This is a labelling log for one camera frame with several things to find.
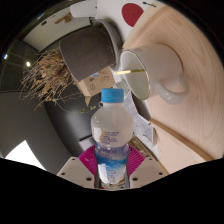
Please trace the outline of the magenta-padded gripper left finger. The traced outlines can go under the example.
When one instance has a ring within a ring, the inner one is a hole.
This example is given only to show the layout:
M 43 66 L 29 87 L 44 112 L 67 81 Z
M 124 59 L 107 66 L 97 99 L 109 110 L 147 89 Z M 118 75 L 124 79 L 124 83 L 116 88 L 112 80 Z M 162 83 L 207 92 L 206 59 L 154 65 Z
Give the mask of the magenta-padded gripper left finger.
M 95 146 L 86 149 L 79 157 L 70 157 L 58 176 L 78 186 L 94 189 L 97 186 L 97 159 Z

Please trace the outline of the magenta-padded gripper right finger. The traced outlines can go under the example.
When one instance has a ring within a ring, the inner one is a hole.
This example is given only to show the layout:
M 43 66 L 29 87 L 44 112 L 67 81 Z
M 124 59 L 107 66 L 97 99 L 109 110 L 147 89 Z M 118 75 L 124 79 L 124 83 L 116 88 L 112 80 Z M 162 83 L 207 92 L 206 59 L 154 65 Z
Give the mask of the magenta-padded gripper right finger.
M 129 150 L 126 165 L 129 188 L 140 188 L 168 175 L 153 156 L 145 157 L 133 146 Z

